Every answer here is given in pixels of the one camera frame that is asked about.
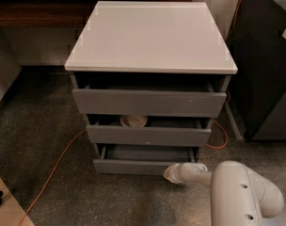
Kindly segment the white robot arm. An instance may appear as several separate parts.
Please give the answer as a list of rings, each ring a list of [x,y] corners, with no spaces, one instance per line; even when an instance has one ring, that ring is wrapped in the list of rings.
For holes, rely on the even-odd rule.
[[[264,226],[265,218],[275,218],[284,207],[274,183],[236,161],[221,162],[213,171],[200,163],[174,164],[164,177],[173,184],[210,188],[212,226]]]

